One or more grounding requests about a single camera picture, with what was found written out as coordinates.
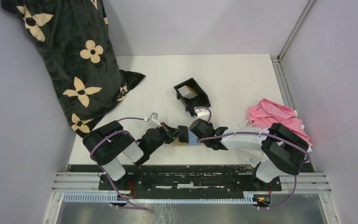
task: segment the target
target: pink cloth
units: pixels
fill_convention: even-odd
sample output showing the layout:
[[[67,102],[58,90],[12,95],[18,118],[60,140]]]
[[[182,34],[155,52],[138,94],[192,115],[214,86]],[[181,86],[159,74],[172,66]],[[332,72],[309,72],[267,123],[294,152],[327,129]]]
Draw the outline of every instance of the pink cloth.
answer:
[[[259,104],[249,108],[249,117],[249,123],[260,128],[269,128],[273,123],[281,123],[312,146],[310,137],[301,129],[303,121],[287,106],[262,99]]]

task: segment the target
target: white wall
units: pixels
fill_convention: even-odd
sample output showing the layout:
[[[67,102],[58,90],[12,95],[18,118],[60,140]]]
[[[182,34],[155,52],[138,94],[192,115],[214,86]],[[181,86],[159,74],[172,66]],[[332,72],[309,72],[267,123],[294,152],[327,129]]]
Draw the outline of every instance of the white wall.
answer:
[[[358,223],[358,0],[317,1],[283,67],[343,223]]]
[[[0,224],[41,223],[75,137],[28,36],[0,9]]]
[[[119,56],[277,55],[307,0],[104,0]]]

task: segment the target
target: purple cable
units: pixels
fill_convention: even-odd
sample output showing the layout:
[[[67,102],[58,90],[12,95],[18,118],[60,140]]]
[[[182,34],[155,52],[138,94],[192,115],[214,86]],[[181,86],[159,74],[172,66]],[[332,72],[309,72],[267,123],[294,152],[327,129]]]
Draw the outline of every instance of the purple cable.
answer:
[[[121,118],[121,119],[118,119],[117,121],[122,121],[122,120],[127,120],[127,119],[145,120],[145,119],[143,119],[143,118],[127,117],[127,118]]]
[[[219,138],[223,138],[223,137],[227,137],[227,136],[230,136],[230,135],[236,135],[236,134],[250,134],[250,135],[263,135],[263,136],[267,136],[267,137],[271,137],[271,138],[274,138],[278,141],[282,141],[292,147],[294,147],[295,149],[299,150],[300,152],[304,153],[307,155],[307,158],[304,160],[304,162],[308,162],[311,157],[310,157],[310,154],[304,150],[303,148],[283,139],[283,138],[280,138],[278,136],[275,136],[273,134],[268,134],[268,133],[259,133],[259,132],[236,132],[236,133],[227,133],[227,134],[222,134],[222,135],[218,135],[218,136],[213,136],[213,137],[207,137],[207,138],[202,138],[200,140],[198,140],[198,142],[202,142],[202,141],[205,141],[205,140],[210,140],[210,139],[219,139]]]
[[[288,198],[286,198],[283,202],[279,203],[279,204],[276,204],[274,206],[271,206],[271,207],[259,207],[261,210],[269,210],[269,209],[273,209],[273,208],[278,208],[278,207],[281,207],[282,205],[286,204],[293,196],[295,190],[296,190],[296,186],[297,186],[297,176],[294,176],[294,187],[293,187],[293,190],[291,191],[291,194],[289,195]]]
[[[195,109],[195,110],[196,110],[196,109],[205,109],[205,110],[209,111],[209,118],[208,118],[207,122],[209,122],[209,121],[211,120],[211,118],[212,118],[212,111],[211,111],[209,108],[207,108],[206,106],[197,106],[197,107],[195,107],[194,109]]]
[[[104,143],[106,142],[108,139],[110,139],[111,137],[117,135],[117,134],[121,134],[121,133],[124,133],[124,134],[130,134],[130,132],[128,131],[125,131],[125,130],[122,130],[122,131],[118,131],[118,132],[114,132],[108,136],[106,136],[106,138],[102,139],[94,148],[93,150],[90,152],[90,158],[92,160],[94,160],[94,157],[93,157],[93,154],[94,152]],[[125,198],[122,194],[120,194],[120,192],[118,191],[118,189],[116,188],[112,178],[109,176],[109,174],[106,172],[106,170],[102,167],[102,166],[99,166],[101,168],[101,170],[103,172],[106,173],[106,177],[108,178],[109,180],[109,183],[112,185],[113,189],[116,191],[117,195],[119,195],[120,198],[122,198],[124,201],[126,201],[128,204],[132,205],[133,207],[119,207],[121,209],[138,209],[138,210],[148,210],[147,208],[144,208],[144,207],[141,207],[141,206],[138,206],[132,202],[130,202],[127,198]]]

